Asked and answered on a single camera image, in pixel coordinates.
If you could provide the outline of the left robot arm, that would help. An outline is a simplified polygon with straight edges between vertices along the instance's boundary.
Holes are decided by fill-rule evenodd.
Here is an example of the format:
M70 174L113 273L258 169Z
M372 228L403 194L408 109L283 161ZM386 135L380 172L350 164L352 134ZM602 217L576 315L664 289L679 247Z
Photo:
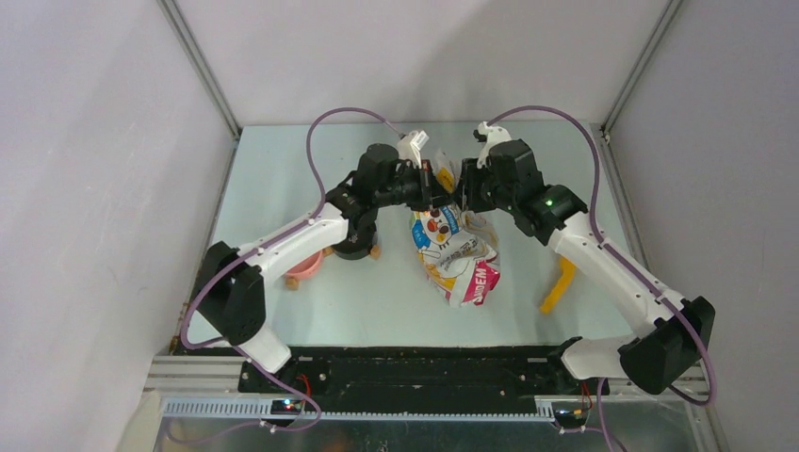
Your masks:
M451 200L430 161L415 164L400 158L391 145L370 145L356 169L310 213L250 244L231 247L221 241L211 246L184 323L201 313L221 340L262 370L262 381L275 392L286 392L296 384L298 367L267 320L267 284L326 248L374 231L384 207L403 205L424 212Z

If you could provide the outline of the yellow plastic scoop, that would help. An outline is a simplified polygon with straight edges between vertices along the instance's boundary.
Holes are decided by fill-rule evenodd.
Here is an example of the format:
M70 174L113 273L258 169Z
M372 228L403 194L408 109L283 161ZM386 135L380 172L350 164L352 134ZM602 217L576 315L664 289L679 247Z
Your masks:
M539 307L540 312L544 315L551 314L560 300L566 294L572 284L572 281L574 280L577 269L571 261L561 256L559 258L559 270L560 275L557 281L554 283L550 292L544 297L544 300Z

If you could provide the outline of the cat food bag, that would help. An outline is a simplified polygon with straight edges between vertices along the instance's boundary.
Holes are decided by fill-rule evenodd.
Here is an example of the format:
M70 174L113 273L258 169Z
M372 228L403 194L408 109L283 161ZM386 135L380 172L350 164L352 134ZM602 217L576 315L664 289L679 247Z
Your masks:
M414 212L410 231L427 279L451 307L481 306L500 279L497 232L456 203Z

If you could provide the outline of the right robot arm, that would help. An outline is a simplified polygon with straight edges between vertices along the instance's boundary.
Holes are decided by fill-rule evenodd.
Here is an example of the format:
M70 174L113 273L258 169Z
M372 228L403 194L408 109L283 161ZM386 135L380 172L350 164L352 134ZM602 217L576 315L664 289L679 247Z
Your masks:
M628 379L659 395L706 353L716 311L658 282L591 221L586 204L569 188L548 185L523 140L492 146L484 159L467 158L454 198L474 212L501 210L516 227L573 264L610 296L631 333L604 339L574 337L553 355L547 372L559 393L586 379Z

